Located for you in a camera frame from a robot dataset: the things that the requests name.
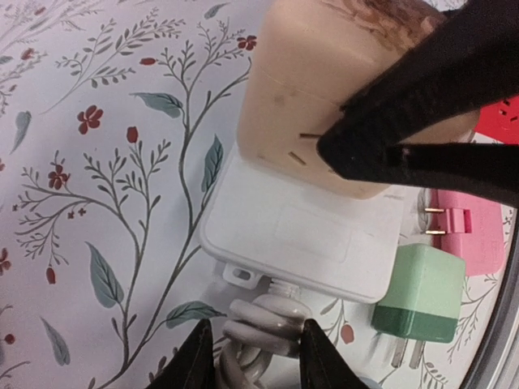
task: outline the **red object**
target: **red object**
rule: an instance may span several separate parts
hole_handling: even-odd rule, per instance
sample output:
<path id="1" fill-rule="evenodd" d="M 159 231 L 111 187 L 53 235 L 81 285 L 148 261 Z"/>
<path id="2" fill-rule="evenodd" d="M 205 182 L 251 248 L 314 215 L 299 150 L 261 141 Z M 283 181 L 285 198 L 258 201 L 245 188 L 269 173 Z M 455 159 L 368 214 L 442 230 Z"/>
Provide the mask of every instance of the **red object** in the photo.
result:
<path id="1" fill-rule="evenodd" d="M 16 340 L 13 334 L 7 334 L 5 338 L 3 338 L 7 344 L 13 344 Z"/>
<path id="2" fill-rule="evenodd" d="M 140 60 L 139 63 L 140 63 L 141 65 L 147 65 L 147 66 L 149 66 L 149 65 L 153 65 L 153 64 L 155 64 L 155 62 L 157 62 L 157 60 L 156 60 L 155 58 L 143 58 L 143 59 Z"/>
<path id="3" fill-rule="evenodd" d="M 47 281 L 49 282 L 49 284 L 56 284 L 56 273 L 54 272 L 54 269 L 52 267 L 47 267 L 47 272 L 45 273 L 45 275 L 47 277 Z"/>
<path id="4" fill-rule="evenodd" d="M 497 273 L 505 262 L 501 206 L 490 200 L 436 190 L 432 194 L 440 249 L 465 260 L 466 275 Z"/>
<path id="5" fill-rule="evenodd" d="M 481 110 L 476 132 L 505 144 L 519 144 L 519 96 Z"/>
<path id="6" fill-rule="evenodd" d="M 55 171 L 50 172 L 47 176 L 49 178 L 49 188 L 54 188 L 55 190 L 62 189 L 63 184 L 66 184 L 68 179 L 71 177 L 70 174 L 65 174 L 63 172 L 63 166 L 56 165 Z"/>
<path id="7" fill-rule="evenodd" d="M 353 343 L 355 340 L 354 329 L 349 325 L 345 324 L 341 328 L 341 338 L 345 344 Z"/>
<path id="8" fill-rule="evenodd" d="M 139 139 L 139 132 L 137 131 L 137 127 L 128 127 L 127 139 L 130 143 L 137 142 L 137 140 Z"/>
<path id="9" fill-rule="evenodd" d="M 95 105 L 90 105 L 86 112 L 81 111 L 78 114 L 78 120 L 81 122 L 79 125 L 79 133 L 85 135 L 89 128 L 97 128 L 101 124 L 99 119 L 103 116 L 103 110 L 97 109 Z"/>
<path id="10" fill-rule="evenodd" d="M 238 38 L 238 48 L 251 51 L 256 47 L 256 39 L 254 35 L 249 35 L 247 38 L 240 37 Z"/>
<path id="11" fill-rule="evenodd" d="M 32 55 L 34 54 L 34 49 L 27 49 L 22 53 L 21 58 L 24 61 L 27 61 L 28 59 L 32 58 Z"/>

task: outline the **red berry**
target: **red berry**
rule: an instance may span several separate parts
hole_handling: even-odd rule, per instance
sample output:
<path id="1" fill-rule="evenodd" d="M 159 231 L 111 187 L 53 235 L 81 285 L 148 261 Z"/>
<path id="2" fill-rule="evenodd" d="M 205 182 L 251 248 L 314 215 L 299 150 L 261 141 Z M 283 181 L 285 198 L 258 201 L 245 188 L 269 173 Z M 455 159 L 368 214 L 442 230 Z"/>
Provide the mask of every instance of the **red berry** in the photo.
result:
<path id="1" fill-rule="evenodd" d="M 137 142 L 137 140 L 139 139 L 139 132 L 137 131 L 137 127 L 128 127 L 127 139 L 130 143 Z"/>
<path id="2" fill-rule="evenodd" d="M 155 62 L 157 62 L 157 60 L 155 58 L 143 58 L 143 59 L 140 60 L 139 63 L 141 65 L 149 66 L 149 65 L 155 64 Z"/>
<path id="3" fill-rule="evenodd" d="M 341 338 L 345 344 L 353 343 L 355 340 L 354 329 L 349 325 L 345 324 L 341 328 Z"/>
<path id="4" fill-rule="evenodd" d="M 32 55 L 34 54 L 34 49 L 27 49 L 22 53 L 21 58 L 24 61 L 27 61 L 29 58 L 32 58 Z"/>
<path id="5" fill-rule="evenodd" d="M 56 273 L 54 273 L 54 269 L 52 267 L 47 267 L 47 272 L 45 275 L 47 276 L 47 281 L 49 284 L 56 284 Z"/>
<path id="6" fill-rule="evenodd" d="M 7 334 L 5 338 L 3 338 L 7 344 L 13 344 L 16 340 L 13 334 Z"/>

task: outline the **metal prong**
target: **metal prong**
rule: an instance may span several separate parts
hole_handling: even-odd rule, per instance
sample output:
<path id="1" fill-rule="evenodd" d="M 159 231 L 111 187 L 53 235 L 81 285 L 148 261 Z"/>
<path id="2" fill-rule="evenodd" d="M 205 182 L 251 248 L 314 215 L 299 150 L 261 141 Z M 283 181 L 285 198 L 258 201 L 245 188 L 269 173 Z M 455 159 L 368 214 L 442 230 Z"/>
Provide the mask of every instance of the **metal prong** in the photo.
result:
<path id="1" fill-rule="evenodd" d="M 425 232 L 427 235 L 445 235 L 447 234 L 446 231 L 437 231 L 437 230 L 428 230 Z"/>
<path id="2" fill-rule="evenodd" d="M 444 213 L 445 210 L 441 208 L 425 208 L 424 211 L 426 213 Z"/>
<path id="3" fill-rule="evenodd" d="M 414 345 L 413 356 L 411 357 L 411 362 L 409 362 L 409 367 L 413 370 L 416 370 L 420 366 L 420 361 L 422 360 L 423 350 L 425 349 L 425 342 L 422 340 L 417 340 Z"/>
<path id="4" fill-rule="evenodd" d="M 398 369 L 404 362 L 405 349 L 407 348 L 407 339 L 399 339 L 397 341 L 397 348 L 392 356 L 391 366 Z"/>

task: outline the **metal rim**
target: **metal rim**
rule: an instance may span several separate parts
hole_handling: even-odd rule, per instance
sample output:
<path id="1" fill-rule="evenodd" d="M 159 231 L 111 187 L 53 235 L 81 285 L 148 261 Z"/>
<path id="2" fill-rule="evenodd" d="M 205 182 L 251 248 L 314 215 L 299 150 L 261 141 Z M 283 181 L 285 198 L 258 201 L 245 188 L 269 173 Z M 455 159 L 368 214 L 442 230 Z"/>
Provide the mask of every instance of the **metal rim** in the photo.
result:
<path id="1" fill-rule="evenodd" d="M 519 218 L 490 322 L 460 389 L 519 387 Z"/>

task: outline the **charger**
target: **charger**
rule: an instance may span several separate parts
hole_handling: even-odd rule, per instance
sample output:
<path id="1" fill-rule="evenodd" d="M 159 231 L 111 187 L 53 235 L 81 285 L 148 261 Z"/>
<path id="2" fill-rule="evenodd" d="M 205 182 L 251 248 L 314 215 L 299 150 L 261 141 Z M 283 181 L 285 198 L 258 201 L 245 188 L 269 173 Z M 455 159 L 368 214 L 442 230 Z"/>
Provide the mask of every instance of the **charger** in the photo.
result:
<path id="1" fill-rule="evenodd" d="M 200 228 L 202 247 L 249 289 L 269 276 L 350 301 L 388 290 L 405 189 L 347 199 L 229 154 Z"/>
<path id="2" fill-rule="evenodd" d="M 378 332 L 399 338 L 393 367 L 401 367 L 409 339 L 417 340 L 411 369 L 418 368 L 425 342 L 454 339 L 464 281 L 462 259 L 423 244 L 398 248 L 388 294 L 371 320 Z"/>
<path id="3" fill-rule="evenodd" d="M 440 249 L 465 260 L 466 275 L 497 273 L 504 265 L 504 234 L 501 205 L 471 194 L 450 190 L 432 193 L 435 227 Z"/>

